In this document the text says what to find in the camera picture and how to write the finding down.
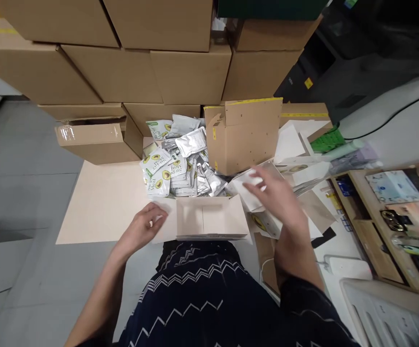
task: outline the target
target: person's left hand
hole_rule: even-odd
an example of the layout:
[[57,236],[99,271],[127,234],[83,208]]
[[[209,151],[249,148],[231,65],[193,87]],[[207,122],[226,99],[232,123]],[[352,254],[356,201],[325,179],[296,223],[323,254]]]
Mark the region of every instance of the person's left hand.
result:
[[168,214],[153,202],[148,203],[134,216],[129,227],[118,240],[115,248],[123,256],[130,257],[134,252],[147,245],[165,223]]

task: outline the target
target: cable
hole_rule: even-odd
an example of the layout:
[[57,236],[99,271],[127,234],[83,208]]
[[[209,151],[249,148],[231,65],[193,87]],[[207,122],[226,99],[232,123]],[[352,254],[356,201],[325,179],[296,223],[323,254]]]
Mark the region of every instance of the cable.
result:
[[357,140],[357,139],[359,139],[359,138],[362,138],[362,137],[365,137],[365,136],[368,136],[368,135],[370,135],[370,134],[372,134],[372,133],[374,133],[374,132],[376,132],[376,131],[378,131],[378,130],[380,130],[382,127],[384,127],[386,124],[388,124],[395,116],[397,116],[399,113],[401,113],[402,111],[404,111],[405,109],[407,109],[407,108],[409,108],[410,106],[412,106],[413,104],[416,104],[417,102],[419,101],[419,98],[418,99],[416,99],[416,100],[414,100],[414,101],[412,101],[411,103],[409,103],[409,104],[407,104],[407,105],[405,105],[403,108],[401,108],[401,109],[399,109],[398,111],[396,111],[395,113],[393,113],[389,118],[388,118],[388,120],[387,121],[385,121],[382,125],[380,125],[378,128],[376,128],[376,129],[374,129],[374,130],[372,130],[372,131],[370,131],[369,133],[366,133],[365,135],[362,135],[362,136],[358,136],[358,137],[352,137],[352,138],[344,138],[345,140]]

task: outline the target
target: white wall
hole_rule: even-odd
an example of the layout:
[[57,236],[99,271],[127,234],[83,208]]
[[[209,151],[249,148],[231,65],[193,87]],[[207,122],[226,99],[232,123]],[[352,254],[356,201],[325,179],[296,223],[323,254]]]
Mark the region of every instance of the white wall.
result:
[[[419,98],[419,80],[393,89],[341,121],[343,137],[353,138],[383,124],[395,111]],[[399,113],[377,132],[362,138],[385,167],[419,161],[419,102]]]

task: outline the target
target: silver foil packet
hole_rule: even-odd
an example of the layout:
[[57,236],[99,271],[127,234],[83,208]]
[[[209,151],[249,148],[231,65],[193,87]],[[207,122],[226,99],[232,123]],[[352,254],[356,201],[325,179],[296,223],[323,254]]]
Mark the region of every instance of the silver foil packet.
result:
[[208,193],[209,196],[218,196],[219,193],[228,185],[228,182],[222,179],[220,176],[216,175],[214,170],[210,167],[210,165],[205,162],[202,165],[203,172],[205,173],[205,177],[208,180],[209,186],[211,187],[211,192]]
[[206,130],[198,128],[176,139],[177,148],[184,158],[206,149]]
[[196,165],[196,194],[198,196],[211,192],[210,184],[206,179],[205,173],[201,167],[201,164]]

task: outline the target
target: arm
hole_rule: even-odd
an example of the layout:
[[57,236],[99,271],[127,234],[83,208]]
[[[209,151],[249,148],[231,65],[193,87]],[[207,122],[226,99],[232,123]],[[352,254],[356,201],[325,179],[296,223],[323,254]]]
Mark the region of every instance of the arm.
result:
[[262,178],[262,182],[256,186],[244,183],[244,187],[283,224],[274,255],[278,287],[281,288],[288,275],[293,275],[323,291],[324,284],[315,261],[307,216],[295,193],[283,178],[274,177],[262,167],[254,169],[256,173],[251,176]]
[[105,345],[111,344],[121,306],[126,262],[155,237],[167,216],[165,211],[152,202],[136,214],[113,247],[65,347],[78,346],[94,337],[102,337]]

